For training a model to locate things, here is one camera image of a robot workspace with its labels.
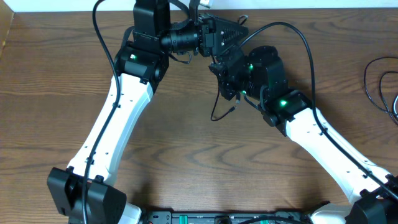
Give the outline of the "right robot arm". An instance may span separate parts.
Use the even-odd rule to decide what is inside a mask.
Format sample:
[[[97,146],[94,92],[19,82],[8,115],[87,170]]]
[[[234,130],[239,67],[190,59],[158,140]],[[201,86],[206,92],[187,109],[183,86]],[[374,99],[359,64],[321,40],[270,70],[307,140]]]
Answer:
[[[397,177],[357,151],[300,91],[289,86],[275,47],[239,48],[209,66],[227,100],[243,94],[259,103],[264,121],[302,146],[332,176],[349,206],[327,203],[308,214],[310,223],[397,223]]]

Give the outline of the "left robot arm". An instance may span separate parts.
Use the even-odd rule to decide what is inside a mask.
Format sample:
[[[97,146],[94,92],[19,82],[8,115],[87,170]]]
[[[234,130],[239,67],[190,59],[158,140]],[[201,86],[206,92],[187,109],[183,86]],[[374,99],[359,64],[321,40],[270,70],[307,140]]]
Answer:
[[[116,189],[121,158],[137,120],[171,60],[217,58],[248,34],[247,16],[229,21],[200,14],[210,1],[137,1],[134,25],[109,57],[113,77],[103,108],[66,169],[53,168],[47,185],[59,214],[71,223],[139,223],[142,210]]]

